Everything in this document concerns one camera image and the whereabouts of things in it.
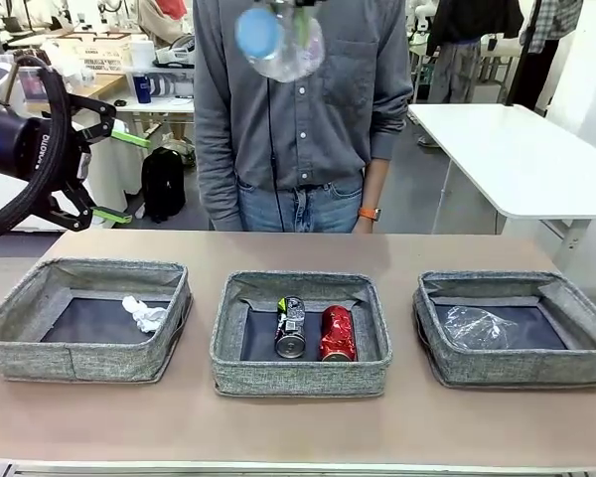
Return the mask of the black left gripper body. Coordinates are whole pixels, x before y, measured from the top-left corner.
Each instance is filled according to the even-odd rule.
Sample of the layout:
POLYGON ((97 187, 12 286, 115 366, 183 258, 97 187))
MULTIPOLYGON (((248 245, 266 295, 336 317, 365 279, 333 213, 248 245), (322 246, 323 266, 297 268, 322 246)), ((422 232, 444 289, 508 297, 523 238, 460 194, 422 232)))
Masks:
MULTIPOLYGON (((59 171, 50 188, 59 191, 66 182, 85 180, 90 163, 88 146, 79 147, 69 130, 61 147, 59 171)), ((52 143, 51 121, 42 117, 22 117, 6 106, 0 106, 0 174, 30 181, 42 161, 50 156, 52 143)))

